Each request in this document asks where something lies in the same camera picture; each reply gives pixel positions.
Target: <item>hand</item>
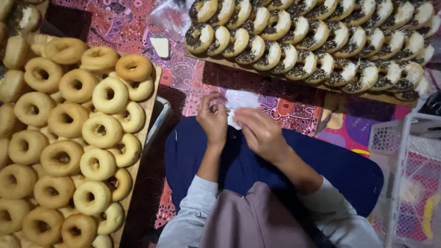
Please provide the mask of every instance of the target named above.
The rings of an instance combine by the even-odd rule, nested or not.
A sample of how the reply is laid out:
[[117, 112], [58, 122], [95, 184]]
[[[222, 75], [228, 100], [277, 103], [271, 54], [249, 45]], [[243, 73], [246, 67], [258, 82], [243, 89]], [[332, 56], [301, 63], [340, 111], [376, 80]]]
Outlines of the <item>hand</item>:
[[202, 98], [196, 120], [207, 134], [208, 146], [224, 147], [227, 140], [227, 108], [217, 103], [210, 110], [210, 102], [219, 98], [219, 93], [210, 93]]
[[294, 152], [282, 136], [279, 124], [261, 110], [238, 108], [234, 119], [242, 127], [248, 147], [273, 165], [278, 167]]

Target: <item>sleeve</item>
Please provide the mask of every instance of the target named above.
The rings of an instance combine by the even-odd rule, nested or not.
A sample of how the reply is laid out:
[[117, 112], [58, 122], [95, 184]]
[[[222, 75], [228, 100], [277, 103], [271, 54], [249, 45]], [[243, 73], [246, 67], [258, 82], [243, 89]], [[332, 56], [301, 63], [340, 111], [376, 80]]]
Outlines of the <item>sleeve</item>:
[[181, 210], [164, 227], [157, 248], [199, 247], [205, 221], [217, 198], [218, 184], [195, 176]]
[[366, 218], [332, 184], [323, 184], [314, 194], [299, 195], [311, 212], [315, 225], [338, 248], [382, 248], [380, 239]]

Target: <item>clear plastic bag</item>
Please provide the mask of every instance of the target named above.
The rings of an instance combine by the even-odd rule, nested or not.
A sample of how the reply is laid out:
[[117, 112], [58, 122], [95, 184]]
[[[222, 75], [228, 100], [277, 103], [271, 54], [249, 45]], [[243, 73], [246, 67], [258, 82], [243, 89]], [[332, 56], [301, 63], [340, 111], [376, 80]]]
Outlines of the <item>clear plastic bag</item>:
[[158, 0], [150, 20], [171, 38], [183, 40], [191, 25], [188, 9], [194, 0]]

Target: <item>person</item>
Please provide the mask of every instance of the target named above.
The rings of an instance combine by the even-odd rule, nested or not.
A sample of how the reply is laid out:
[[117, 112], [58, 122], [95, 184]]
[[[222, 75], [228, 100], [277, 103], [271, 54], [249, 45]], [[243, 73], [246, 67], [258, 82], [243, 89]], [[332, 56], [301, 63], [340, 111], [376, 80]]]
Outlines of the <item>person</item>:
[[[220, 101], [210, 104], [219, 97], [204, 96], [196, 118], [184, 118], [167, 139], [166, 177], [179, 212], [164, 227], [158, 248], [383, 247], [357, 215], [367, 216], [378, 199], [378, 165], [281, 129], [259, 109], [236, 109], [242, 131], [231, 135], [229, 110]], [[293, 200], [302, 206], [292, 207]], [[314, 228], [301, 220], [305, 216]], [[327, 245], [318, 244], [313, 229]]]

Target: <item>navy blue pants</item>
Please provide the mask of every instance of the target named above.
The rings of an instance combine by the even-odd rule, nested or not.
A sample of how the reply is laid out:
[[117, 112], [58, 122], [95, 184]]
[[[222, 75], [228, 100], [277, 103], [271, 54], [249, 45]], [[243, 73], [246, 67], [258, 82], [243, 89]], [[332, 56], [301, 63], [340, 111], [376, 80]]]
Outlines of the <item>navy blue pants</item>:
[[[253, 153], [241, 131], [228, 129], [220, 160], [221, 188], [245, 194], [256, 181], [266, 183], [284, 204], [298, 205], [291, 182], [273, 165]], [[361, 216], [373, 210], [383, 187], [378, 165], [350, 150], [283, 129], [288, 145], [323, 175]], [[179, 211], [181, 200], [196, 175], [206, 150], [207, 137], [195, 117], [183, 118], [165, 145], [165, 173], [172, 189], [172, 202]]]

